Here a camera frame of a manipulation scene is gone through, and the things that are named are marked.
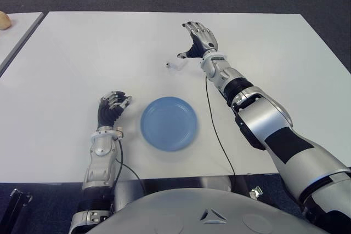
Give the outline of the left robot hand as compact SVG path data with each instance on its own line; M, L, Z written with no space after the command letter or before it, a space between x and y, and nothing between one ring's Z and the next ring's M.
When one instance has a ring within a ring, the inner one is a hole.
M111 91L105 94L100 99L98 107L98 128L113 127L131 101L132 97L121 91Z

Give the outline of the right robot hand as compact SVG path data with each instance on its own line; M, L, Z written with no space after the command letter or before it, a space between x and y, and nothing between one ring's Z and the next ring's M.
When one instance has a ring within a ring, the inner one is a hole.
M202 58L208 51L218 51L218 43L214 34L203 24L188 21L183 23L182 26L189 32L193 44L187 52L179 53L178 58Z

